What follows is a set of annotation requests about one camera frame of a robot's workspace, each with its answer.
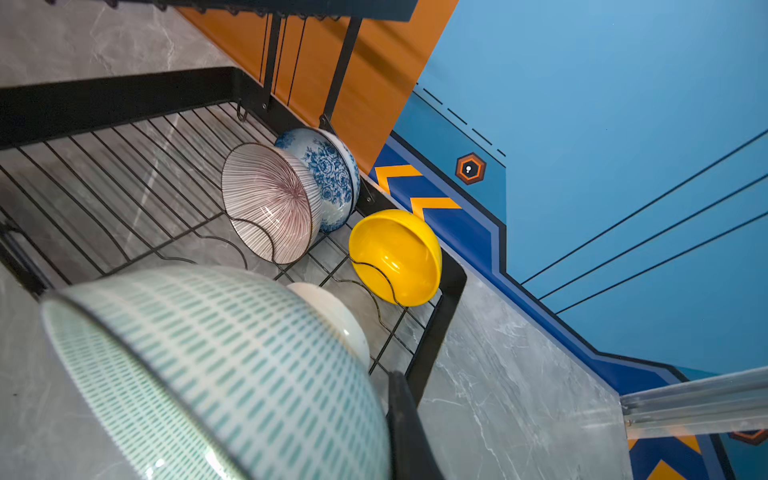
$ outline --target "wall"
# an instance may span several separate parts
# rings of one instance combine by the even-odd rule
[[[395,130],[455,178],[445,139],[409,124],[431,111],[500,165],[503,185],[458,188],[504,216],[507,271],[596,349],[763,366],[768,139],[747,142],[768,128],[767,32],[757,0],[461,2]]]
[[[363,21],[332,123],[366,173],[457,2],[420,0],[408,23]],[[224,11],[201,15],[190,8],[180,12],[252,76],[263,78],[265,18]],[[318,125],[348,22],[290,17],[281,27],[274,94],[307,124]]]

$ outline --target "green patterned bowl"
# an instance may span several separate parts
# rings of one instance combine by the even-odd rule
[[[295,293],[183,266],[46,296],[42,317],[86,402],[140,477],[390,477],[365,367]]]

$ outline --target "orange panel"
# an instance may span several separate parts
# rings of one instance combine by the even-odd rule
[[[410,22],[364,20],[333,113],[333,126],[370,172],[458,0],[420,0]],[[254,78],[266,69],[269,28],[253,13],[190,8],[181,14]],[[289,17],[280,30],[275,95],[317,126],[349,19]]]

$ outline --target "orange hexagon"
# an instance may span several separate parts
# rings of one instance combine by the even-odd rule
[[[467,185],[485,178],[485,162],[477,154],[469,154],[456,161],[456,177]]]

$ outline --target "dish rack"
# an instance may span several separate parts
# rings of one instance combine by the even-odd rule
[[[328,130],[337,75],[339,68],[320,121]],[[429,303],[402,308],[373,296],[352,268],[349,233],[362,217],[396,206],[367,177],[347,224],[321,232],[296,262],[251,252],[223,210],[221,171],[237,145],[273,144],[304,126],[270,94],[271,83],[227,67],[0,89],[0,261],[34,296],[174,263],[316,283],[350,308],[368,337],[371,381],[389,409],[393,478],[441,478],[415,408],[465,272],[443,251],[440,290]]]

